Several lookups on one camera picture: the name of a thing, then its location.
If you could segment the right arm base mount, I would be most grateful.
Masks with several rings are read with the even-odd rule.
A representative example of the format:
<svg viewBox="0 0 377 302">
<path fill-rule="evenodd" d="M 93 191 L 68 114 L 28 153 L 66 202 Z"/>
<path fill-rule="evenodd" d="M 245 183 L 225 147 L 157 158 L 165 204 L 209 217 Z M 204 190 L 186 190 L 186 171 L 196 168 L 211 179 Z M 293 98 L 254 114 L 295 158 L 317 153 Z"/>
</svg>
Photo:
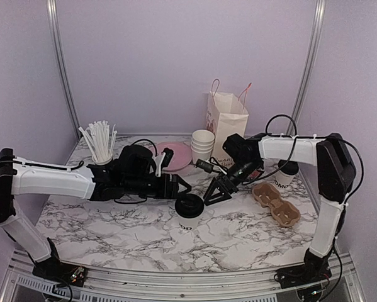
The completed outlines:
<svg viewBox="0 0 377 302">
<path fill-rule="evenodd" d="M 320 258 L 307 249 L 302 264 L 278 269 L 274 280 L 280 284 L 282 289 L 322 280 L 328 281 L 332 277 L 328 263 L 332 251 L 333 249 Z"/>
</svg>

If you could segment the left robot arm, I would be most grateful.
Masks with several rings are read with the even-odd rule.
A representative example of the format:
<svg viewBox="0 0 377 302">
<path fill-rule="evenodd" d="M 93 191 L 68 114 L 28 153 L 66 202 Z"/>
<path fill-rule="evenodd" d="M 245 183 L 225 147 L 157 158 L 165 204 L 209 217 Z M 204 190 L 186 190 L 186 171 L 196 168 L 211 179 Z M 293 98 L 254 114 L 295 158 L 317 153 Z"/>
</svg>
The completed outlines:
<svg viewBox="0 0 377 302">
<path fill-rule="evenodd" d="M 163 173 L 173 152 L 154 155 L 141 145 L 128 145 L 117 159 L 104 165 L 80 162 L 75 167 L 49 165 L 0 151 L 0 227 L 29 254 L 53 280 L 66 275 L 53 242 L 44 237 L 15 203 L 15 196 L 46 194 L 90 201 L 111 201 L 124 195 L 147 199 L 176 199 L 191 191 L 177 174 Z"/>
</svg>

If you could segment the paper takeout bag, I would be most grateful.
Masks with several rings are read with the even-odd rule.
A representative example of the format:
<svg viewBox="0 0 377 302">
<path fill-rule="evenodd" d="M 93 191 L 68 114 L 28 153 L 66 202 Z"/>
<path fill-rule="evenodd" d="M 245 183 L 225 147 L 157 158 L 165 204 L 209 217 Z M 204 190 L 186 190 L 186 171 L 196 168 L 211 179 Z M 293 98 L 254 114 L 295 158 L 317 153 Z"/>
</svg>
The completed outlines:
<svg viewBox="0 0 377 302">
<path fill-rule="evenodd" d="M 229 92 L 218 92 L 220 80 L 212 82 L 208 93 L 206 129 L 215 136 L 212 156 L 224 167 L 233 165 L 233 159 L 223 149 L 227 137 L 233 134 L 244 136 L 249 112 L 245 107 L 251 83 L 236 96 Z"/>
</svg>

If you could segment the brown cardboard cup carrier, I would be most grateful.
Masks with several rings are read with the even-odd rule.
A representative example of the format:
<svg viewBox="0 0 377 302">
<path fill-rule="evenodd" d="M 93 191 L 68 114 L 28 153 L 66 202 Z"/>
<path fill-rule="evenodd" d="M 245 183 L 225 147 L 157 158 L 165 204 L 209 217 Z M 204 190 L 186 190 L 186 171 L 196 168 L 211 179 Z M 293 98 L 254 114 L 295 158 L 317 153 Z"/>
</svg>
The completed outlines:
<svg viewBox="0 0 377 302">
<path fill-rule="evenodd" d="M 301 218 L 299 210 L 284 200 L 272 184 L 262 182 L 255 185 L 252 188 L 252 196 L 263 208 L 269 208 L 273 219 L 281 227 L 292 227 Z"/>
</svg>

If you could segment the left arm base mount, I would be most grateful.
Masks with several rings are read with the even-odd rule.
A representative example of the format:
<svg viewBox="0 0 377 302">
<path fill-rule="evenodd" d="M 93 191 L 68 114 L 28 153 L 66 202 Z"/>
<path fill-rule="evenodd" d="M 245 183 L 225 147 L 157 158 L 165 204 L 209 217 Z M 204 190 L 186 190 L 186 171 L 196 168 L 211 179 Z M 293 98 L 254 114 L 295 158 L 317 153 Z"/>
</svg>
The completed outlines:
<svg viewBox="0 0 377 302">
<path fill-rule="evenodd" d="M 48 259 L 36 262 L 29 256 L 34 265 L 33 275 L 59 282 L 62 287 L 66 285 L 83 287 L 86 280 L 87 268 L 62 262 L 55 244 L 51 239 L 47 238 L 47 240 L 50 246 L 50 257 Z"/>
</svg>

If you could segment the white paper cup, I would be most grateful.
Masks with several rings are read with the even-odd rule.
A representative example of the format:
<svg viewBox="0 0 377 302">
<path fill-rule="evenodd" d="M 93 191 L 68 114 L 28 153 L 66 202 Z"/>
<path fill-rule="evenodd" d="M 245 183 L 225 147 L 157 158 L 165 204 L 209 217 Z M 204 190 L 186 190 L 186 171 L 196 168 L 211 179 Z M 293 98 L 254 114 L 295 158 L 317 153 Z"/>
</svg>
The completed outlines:
<svg viewBox="0 0 377 302">
<path fill-rule="evenodd" d="M 194 218 L 186 218 L 181 215 L 178 215 L 177 220 L 178 220 L 179 226 L 182 229 L 191 231 L 191 230 L 194 230 L 198 226 L 201 220 L 201 215 L 198 215 Z"/>
<path fill-rule="evenodd" d="M 287 189 L 292 183 L 295 175 L 286 174 L 282 171 L 277 171 L 274 175 L 273 184 L 277 189 Z"/>
</svg>

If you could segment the black cup lid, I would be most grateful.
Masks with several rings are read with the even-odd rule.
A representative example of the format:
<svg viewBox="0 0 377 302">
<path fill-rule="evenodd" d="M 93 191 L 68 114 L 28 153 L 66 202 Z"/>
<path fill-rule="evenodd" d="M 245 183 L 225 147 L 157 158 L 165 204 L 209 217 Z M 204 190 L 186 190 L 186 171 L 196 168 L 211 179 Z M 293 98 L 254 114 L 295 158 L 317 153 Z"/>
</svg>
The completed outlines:
<svg viewBox="0 0 377 302">
<path fill-rule="evenodd" d="M 196 194 L 187 193 L 176 200 L 174 207 L 179 216 L 183 218 L 196 218 L 202 214 L 205 205 L 201 197 Z"/>
<path fill-rule="evenodd" d="M 289 176 L 294 176 L 299 171 L 298 163 L 294 161 L 280 160 L 278 162 L 278 168 L 281 173 Z"/>
</svg>

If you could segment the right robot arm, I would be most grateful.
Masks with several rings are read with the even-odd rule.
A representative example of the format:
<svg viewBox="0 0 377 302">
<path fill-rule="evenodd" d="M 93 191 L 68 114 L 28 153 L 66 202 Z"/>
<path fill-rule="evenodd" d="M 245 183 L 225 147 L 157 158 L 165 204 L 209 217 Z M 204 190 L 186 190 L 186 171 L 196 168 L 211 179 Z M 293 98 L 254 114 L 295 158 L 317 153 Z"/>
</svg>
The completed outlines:
<svg viewBox="0 0 377 302">
<path fill-rule="evenodd" d="M 250 138 L 238 134 L 227 137 L 224 151 L 233 159 L 227 172 L 214 177 L 204 195 L 209 206 L 231 199 L 247 177 L 260 168 L 265 159 L 284 160 L 315 166 L 318 172 L 320 211 L 317 227 L 304 264 L 298 275 L 313 281 L 323 271 L 340 230 L 347 200 L 354 193 L 356 167 L 348 151 L 351 146 L 340 134 L 326 137 L 301 137 L 260 133 Z"/>
</svg>

